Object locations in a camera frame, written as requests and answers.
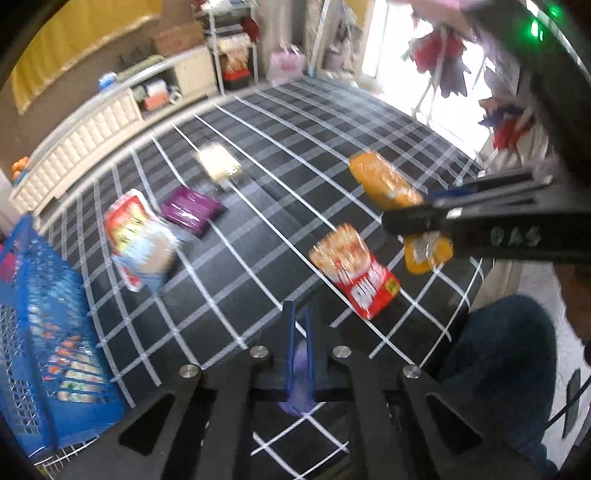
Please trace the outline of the orange snack pouch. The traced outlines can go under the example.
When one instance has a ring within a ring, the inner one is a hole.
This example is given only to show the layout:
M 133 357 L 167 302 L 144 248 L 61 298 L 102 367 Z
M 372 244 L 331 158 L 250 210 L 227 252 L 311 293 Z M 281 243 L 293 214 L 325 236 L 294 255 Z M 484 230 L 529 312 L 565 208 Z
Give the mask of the orange snack pouch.
M 349 158 L 349 171 L 383 212 L 425 203 L 420 191 L 376 151 Z M 453 243 L 440 232 L 406 235 L 403 240 L 407 270 L 415 275 L 434 270 L 454 256 Z

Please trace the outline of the red noodle snack bag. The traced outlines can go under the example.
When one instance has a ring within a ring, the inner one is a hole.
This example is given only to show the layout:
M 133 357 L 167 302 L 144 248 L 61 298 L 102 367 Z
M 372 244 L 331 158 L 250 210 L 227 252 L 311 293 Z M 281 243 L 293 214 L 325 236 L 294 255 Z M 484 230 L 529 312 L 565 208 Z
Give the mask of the red noodle snack bag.
M 400 292 L 398 278 L 377 260 L 349 223 L 312 246 L 308 258 L 346 295 L 363 320 L 373 320 Z

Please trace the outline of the purple snack packet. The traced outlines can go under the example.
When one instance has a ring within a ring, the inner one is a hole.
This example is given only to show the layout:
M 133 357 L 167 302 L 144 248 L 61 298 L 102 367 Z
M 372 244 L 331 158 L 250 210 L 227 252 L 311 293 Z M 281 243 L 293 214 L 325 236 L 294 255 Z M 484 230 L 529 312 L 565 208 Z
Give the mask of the purple snack packet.
M 168 222 L 181 227 L 197 238 L 211 227 L 211 222 L 225 211 L 217 199 L 183 185 L 173 190 L 160 203 L 160 214 Z

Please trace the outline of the blue striped cracker bag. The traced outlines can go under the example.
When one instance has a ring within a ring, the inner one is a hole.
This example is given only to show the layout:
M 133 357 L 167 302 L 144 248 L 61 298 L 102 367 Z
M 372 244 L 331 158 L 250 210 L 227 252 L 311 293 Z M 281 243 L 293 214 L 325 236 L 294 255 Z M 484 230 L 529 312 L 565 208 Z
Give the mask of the blue striped cracker bag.
M 128 269 L 152 294 L 166 282 L 179 249 L 193 238 L 189 232 L 158 217 L 128 220 L 112 233 L 117 250 L 114 262 Z

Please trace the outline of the clear pack yellow crackers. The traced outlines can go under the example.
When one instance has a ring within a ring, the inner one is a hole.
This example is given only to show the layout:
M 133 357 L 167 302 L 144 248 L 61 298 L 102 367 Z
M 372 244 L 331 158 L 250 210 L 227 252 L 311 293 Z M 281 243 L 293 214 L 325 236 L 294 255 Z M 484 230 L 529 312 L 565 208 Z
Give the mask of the clear pack yellow crackers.
M 229 180 L 242 173 L 242 164 L 224 145 L 211 143 L 197 152 L 197 163 L 215 183 Z

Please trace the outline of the red yellow snack pouch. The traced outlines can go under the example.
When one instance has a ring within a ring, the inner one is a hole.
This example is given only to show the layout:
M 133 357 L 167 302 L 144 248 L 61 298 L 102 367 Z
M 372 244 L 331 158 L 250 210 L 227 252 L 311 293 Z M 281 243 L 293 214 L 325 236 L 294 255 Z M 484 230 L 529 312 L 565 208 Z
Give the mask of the red yellow snack pouch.
M 120 196 L 107 210 L 103 224 L 111 259 L 126 287 L 155 294 L 163 282 L 166 237 L 145 197 L 137 189 Z

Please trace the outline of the purple doublemint gum pack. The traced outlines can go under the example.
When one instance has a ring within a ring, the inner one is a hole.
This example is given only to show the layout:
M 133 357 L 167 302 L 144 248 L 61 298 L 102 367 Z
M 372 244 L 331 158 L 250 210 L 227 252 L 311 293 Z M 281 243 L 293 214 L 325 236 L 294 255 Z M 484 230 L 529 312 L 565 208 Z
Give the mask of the purple doublemint gum pack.
M 280 402 L 280 408 L 291 416 L 301 417 L 315 407 L 314 393 L 308 378 L 308 343 L 305 340 L 297 343 L 290 373 L 293 384 L 288 391 L 287 401 Z

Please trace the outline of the clothes drying rack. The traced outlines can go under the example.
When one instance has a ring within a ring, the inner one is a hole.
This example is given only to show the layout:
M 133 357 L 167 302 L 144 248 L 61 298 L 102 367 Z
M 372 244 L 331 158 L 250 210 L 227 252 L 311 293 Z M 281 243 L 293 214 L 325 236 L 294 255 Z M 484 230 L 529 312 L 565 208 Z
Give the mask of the clothes drying rack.
M 416 27 L 432 31 L 409 42 L 405 57 L 430 76 L 412 110 L 486 170 L 546 158 L 551 140 L 525 91 L 525 74 L 485 43 L 461 12 L 473 1 L 412 1 Z

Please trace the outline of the black white grid tablecloth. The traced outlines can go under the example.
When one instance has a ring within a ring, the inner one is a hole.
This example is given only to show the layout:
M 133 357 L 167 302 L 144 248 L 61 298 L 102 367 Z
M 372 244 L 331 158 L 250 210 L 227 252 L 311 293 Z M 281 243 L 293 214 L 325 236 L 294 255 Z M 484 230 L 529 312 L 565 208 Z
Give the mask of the black white grid tablecloth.
M 197 163 L 197 152 L 211 143 L 224 145 L 242 173 L 213 182 Z M 172 117 L 47 207 L 41 231 L 84 278 L 99 349 L 128 406 L 187 362 L 213 367 L 252 346 L 280 319 L 284 301 L 311 294 L 321 297 L 325 323 L 374 360 L 425 365 L 450 342 L 453 323 L 490 265 L 456 259 L 433 273 L 410 274 L 402 243 L 382 229 L 379 208 L 349 172 L 349 158 L 368 151 L 424 193 L 478 174 L 471 158 L 387 103 L 304 79 Z M 181 185 L 218 197 L 225 211 L 204 237 L 184 245 L 159 294 L 133 293 L 111 261 L 103 216 L 131 189 L 158 207 Z M 370 322 L 346 306 L 308 258 L 311 246 L 342 223 L 360 232 L 401 284 Z

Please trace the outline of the pink gift bag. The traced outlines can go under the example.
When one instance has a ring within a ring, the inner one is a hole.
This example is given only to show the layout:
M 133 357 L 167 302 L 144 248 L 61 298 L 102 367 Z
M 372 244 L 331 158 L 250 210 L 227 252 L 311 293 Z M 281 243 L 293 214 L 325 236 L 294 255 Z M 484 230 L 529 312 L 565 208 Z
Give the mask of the pink gift bag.
M 266 80 L 273 86 L 297 80 L 304 76 L 307 57 L 295 45 L 289 45 L 270 54 Z

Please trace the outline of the blue plastic basket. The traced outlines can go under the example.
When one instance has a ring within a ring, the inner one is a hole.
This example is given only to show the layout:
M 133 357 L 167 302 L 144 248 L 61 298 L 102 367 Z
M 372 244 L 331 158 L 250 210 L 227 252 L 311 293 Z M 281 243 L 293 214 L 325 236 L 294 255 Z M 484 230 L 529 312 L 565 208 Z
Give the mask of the blue plastic basket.
M 97 342 L 82 276 L 24 215 L 1 246 L 1 414 L 27 457 L 123 416 Z

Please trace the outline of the orange box in cabinet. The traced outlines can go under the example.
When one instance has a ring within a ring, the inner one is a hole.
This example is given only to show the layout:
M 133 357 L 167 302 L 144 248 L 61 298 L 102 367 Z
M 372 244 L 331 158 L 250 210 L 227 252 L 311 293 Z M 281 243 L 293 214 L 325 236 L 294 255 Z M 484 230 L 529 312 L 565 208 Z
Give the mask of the orange box in cabinet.
M 142 101 L 142 108 L 144 111 L 155 111 L 169 103 L 169 95 L 167 91 L 156 93 L 152 96 L 146 96 Z

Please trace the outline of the white tv cabinet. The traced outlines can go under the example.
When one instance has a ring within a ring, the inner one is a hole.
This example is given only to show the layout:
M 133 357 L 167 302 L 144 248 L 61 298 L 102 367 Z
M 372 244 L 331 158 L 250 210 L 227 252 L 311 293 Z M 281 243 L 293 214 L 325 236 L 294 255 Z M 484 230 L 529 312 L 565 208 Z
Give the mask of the white tv cabinet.
M 171 78 L 168 102 L 144 111 L 133 89 L 158 76 Z M 193 48 L 158 62 L 126 81 L 95 95 L 69 115 L 32 152 L 23 178 L 9 201 L 20 214 L 40 214 L 89 169 L 147 127 L 202 98 L 214 96 L 217 85 L 211 52 Z

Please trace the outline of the green folded cloth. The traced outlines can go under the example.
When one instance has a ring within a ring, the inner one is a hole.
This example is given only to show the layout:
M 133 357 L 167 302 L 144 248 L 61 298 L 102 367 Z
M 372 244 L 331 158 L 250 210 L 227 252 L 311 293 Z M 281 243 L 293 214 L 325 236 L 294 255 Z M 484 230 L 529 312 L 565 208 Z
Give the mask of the green folded cloth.
M 157 65 L 161 62 L 163 62 L 165 60 L 165 58 L 161 55 L 150 55 L 149 57 L 131 65 L 130 67 L 118 72 L 116 74 L 115 77 L 115 81 L 118 84 L 121 84 L 125 81 L 127 81 L 128 79 L 130 79 L 131 77 L 137 75 L 138 73 L 154 66 Z

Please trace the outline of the yellow cloth covered tv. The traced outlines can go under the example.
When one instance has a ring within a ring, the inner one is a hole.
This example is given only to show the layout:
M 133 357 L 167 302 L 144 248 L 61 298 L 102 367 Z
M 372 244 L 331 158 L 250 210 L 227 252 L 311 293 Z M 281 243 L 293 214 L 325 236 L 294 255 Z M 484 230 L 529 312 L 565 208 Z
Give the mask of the yellow cloth covered tv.
M 73 0 L 34 36 L 10 74 L 15 107 L 32 102 L 78 62 L 159 16 L 158 0 Z

